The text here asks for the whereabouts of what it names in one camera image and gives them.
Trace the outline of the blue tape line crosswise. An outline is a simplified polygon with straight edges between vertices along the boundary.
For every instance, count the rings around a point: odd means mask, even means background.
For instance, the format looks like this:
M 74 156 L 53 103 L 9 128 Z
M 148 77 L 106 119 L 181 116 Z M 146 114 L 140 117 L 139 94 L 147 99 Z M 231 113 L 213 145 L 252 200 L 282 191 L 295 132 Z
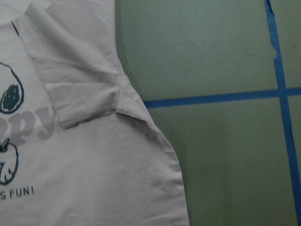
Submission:
M 144 101 L 143 103 L 147 108 L 160 108 L 160 107 L 209 104 L 209 103 L 218 103 L 218 102 L 274 98 L 274 97 L 279 97 L 279 93 L 276 89 L 230 93 L 230 94 L 217 94 L 217 95 L 208 95 L 208 96 L 161 99 L 161 100 Z

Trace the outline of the pink Snoopy t-shirt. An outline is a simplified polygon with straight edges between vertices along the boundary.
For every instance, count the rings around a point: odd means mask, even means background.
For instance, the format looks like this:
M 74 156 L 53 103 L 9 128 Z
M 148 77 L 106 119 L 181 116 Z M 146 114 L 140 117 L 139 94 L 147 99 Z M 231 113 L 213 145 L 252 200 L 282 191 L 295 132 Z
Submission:
M 0 24 L 0 223 L 187 226 L 176 153 L 124 73 L 115 2 Z

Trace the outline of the blue tape line lengthwise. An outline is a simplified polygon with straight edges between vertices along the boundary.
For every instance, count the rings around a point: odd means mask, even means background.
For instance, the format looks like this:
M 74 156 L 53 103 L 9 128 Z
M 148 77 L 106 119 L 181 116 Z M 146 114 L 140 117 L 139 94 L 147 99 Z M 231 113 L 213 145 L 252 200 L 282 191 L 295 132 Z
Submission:
M 277 90 L 280 101 L 280 109 L 282 116 L 282 123 L 285 135 L 285 144 L 287 149 L 287 156 L 289 162 L 290 178 L 293 189 L 294 208 L 296 212 L 297 225 L 301 224 L 301 177 L 299 172 L 299 165 L 297 153 L 293 138 L 292 119 L 290 113 L 288 89 L 286 87 L 285 72 L 283 68 L 283 60 L 279 43 L 279 35 L 277 31 L 277 23 L 275 13 L 272 9 L 271 2 L 265 1 L 265 8 L 267 14 L 267 22 L 269 27 L 269 36 L 271 46 L 276 52 L 274 61 L 275 74 L 277 79 Z

